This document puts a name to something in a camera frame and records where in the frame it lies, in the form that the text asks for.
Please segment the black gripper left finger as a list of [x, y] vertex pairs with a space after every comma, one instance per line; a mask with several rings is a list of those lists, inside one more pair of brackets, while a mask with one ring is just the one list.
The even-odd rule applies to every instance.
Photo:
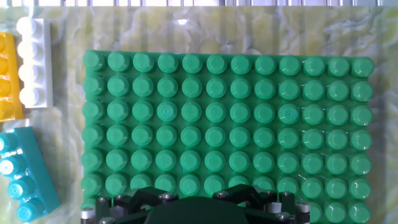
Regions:
[[126, 221], [132, 223], [138, 221], [138, 217], [132, 218], [132, 215], [144, 215], [148, 206], [156, 207], [178, 199], [178, 194], [155, 187], [134, 189], [132, 195], [122, 194], [113, 198], [99, 197], [93, 206], [81, 209], [80, 223], [116, 223], [128, 216]]

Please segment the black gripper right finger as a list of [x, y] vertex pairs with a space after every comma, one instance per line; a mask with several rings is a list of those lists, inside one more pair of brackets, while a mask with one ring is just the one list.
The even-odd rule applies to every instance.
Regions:
[[213, 199], [230, 203], [236, 209], [231, 218], [239, 223], [310, 224], [310, 204], [291, 192], [239, 184], [215, 192]]

